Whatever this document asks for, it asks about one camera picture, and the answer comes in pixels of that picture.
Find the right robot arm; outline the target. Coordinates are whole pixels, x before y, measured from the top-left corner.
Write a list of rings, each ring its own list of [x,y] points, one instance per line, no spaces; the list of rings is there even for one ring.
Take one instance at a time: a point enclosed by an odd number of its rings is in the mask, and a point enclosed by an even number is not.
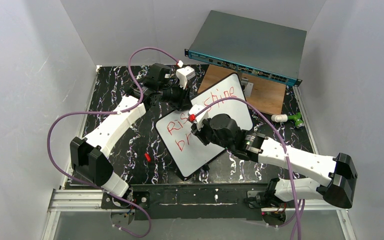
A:
[[[274,165],[304,175],[293,181],[273,178],[264,193],[252,198],[260,204],[297,200],[324,200],[342,209],[353,206],[358,173],[350,155],[319,155],[280,142],[262,133],[240,129],[228,114],[214,117],[190,114],[191,132],[205,146],[215,144],[235,157]]]

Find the red marker cap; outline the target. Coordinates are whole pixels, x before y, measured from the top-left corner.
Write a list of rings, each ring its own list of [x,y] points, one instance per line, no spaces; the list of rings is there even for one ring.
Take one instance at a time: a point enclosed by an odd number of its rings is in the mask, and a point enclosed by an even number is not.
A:
[[[148,153],[145,153],[144,156],[145,156],[146,161],[147,161],[148,163],[150,163],[150,162],[152,161],[151,156],[150,156]]]

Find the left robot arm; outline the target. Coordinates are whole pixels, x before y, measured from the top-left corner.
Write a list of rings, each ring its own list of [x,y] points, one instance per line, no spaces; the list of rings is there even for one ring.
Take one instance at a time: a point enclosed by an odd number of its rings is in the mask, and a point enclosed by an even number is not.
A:
[[[167,65],[153,64],[145,76],[126,89],[114,114],[85,137],[75,137],[71,141],[71,167],[75,173],[109,193],[132,200],[131,187],[115,173],[109,156],[128,128],[149,108],[160,102],[178,111],[192,107],[188,82],[195,78],[195,70],[184,66],[177,69],[174,75],[171,70]]]

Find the white whiteboard black frame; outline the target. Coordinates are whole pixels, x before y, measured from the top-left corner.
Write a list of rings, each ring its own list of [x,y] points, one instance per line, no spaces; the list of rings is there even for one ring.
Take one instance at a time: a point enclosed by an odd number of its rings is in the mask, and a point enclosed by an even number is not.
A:
[[[206,107],[222,100],[208,109],[208,116],[228,114],[241,129],[250,130],[253,123],[248,106],[237,100],[224,100],[227,97],[246,99],[236,73],[231,73],[193,97],[191,103]],[[192,124],[188,121],[188,112],[173,110],[155,124],[160,138],[184,177],[190,176],[224,151],[222,147],[212,143],[203,145],[191,133]]]

